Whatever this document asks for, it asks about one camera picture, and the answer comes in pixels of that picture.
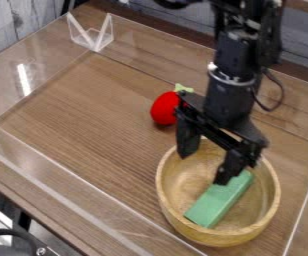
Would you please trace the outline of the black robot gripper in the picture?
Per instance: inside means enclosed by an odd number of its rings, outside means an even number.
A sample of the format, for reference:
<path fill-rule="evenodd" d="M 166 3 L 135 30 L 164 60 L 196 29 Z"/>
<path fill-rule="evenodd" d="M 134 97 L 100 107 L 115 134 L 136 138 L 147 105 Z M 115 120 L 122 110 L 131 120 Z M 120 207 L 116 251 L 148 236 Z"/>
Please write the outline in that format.
<path fill-rule="evenodd" d="M 228 77 L 218 69 L 207 72 L 206 95 L 180 91 L 176 117 L 176 152 L 194 154 L 204 136 L 226 151 L 214 183 L 226 185 L 246 166 L 254 167 L 267 139 L 250 120 L 261 77 Z"/>

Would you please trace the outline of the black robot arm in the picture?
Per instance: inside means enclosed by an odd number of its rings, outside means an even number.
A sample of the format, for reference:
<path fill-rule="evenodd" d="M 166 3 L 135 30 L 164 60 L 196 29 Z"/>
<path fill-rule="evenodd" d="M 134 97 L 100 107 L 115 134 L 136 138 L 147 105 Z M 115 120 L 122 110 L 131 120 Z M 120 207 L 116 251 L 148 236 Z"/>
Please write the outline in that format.
<path fill-rule="evenodd" d="M 214 182 L 228 183 L 254 167 L 269 141 L 250 120 L 263 78 L 278 62 L 282 50 L 283 0 L 154 0 L 171 10 L 206 2 L 214 12 L 215 55 L 207 67 L 203 95 L 176 93 L 176 151 L 186 158 L 202 138 L 226 150 Z"/>

